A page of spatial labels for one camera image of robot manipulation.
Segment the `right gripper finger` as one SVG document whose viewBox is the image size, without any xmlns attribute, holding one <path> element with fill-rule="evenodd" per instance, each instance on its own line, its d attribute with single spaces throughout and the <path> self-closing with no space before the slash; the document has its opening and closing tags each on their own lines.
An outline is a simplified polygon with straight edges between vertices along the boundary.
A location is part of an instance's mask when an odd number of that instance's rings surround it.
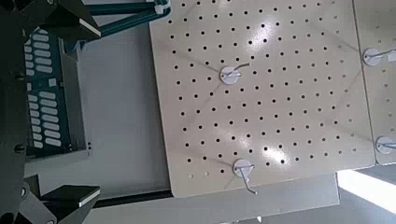
<svg viewBox="0 0 396 224">
<path fill-rule="evenodd" d="M 40 28 L 67 41 L 95 40 L 102 36 L 81 0 L 18 0 L 18 13 L 28 35 Z"/>
<path fill-rule="evenodd" d="M 100 194 L 98 186 L 63 185 L 41 197 L 27 190 L 18 224 L 83 224 Z"/>
</svg>

